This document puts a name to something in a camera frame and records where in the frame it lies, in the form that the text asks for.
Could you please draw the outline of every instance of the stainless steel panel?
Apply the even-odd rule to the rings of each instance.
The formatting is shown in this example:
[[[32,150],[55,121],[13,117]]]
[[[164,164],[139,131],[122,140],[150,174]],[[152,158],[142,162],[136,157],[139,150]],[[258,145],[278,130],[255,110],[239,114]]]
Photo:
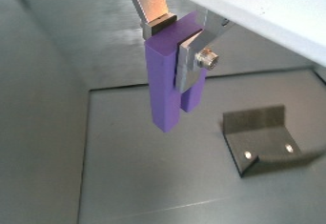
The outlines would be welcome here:
[[[170,133],[151,123],[148,87],[92,92],[80,223],[323,223],[326,158],[247,179],[233,163],[223,112],[275,104],[302,151],[323,146],[326,88],[310,71],[207,79]]]
[[[88,91],[16,0],[0,36],[0,222],[75,224]]]
[[[91,89],[147,83],[140,19],[131,0],[24,0],[58,48]],[[167,0],[182,17],[196,9]],[[213,50],[219,65],[209,75],[307,67],[311,62],[235,26]]]

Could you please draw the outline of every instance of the bolt head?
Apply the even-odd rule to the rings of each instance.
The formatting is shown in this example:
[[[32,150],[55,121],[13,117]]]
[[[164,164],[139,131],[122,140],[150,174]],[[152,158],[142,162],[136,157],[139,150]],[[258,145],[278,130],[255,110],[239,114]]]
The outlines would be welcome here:
[[[206,68],[209,71],[211,71],[218,64],[219,56],[211,51],[211,49],[203,49],[196,54],[196,59],[199,62],[199,67]]]
[[[250,153],[250,152],[245,152],[245,156],[246,156],[246,158],[247,158],[247,159],[251,159],[251,158],[253,158],[253,156],[251,156],[251,153]]]

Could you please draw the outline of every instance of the purple block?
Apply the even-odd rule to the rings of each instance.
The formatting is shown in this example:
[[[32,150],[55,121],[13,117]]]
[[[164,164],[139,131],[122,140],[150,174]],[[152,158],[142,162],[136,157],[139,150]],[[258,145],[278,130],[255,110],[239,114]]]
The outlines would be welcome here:
[[[202,91],[205,88],[205,79],[206,79],[207,70],[202,69],[201,78],[192,87],[182,94],[180,97],[180,108],[186,112],[191,112],[195,107],[201,104],[202,100]]]
[[[195,18],[196,13],[190,13],[146,41],[151,117],[163,132],[168,132],[179,120],[180,92],[175,89],[176,51],[179,43],[202,28]],[[201,80],[195,88],[184,94],[191,100],[187,105],[184,103],[184,110],[191,110],[199,103],[196,94],[201,96],[202,83]]]

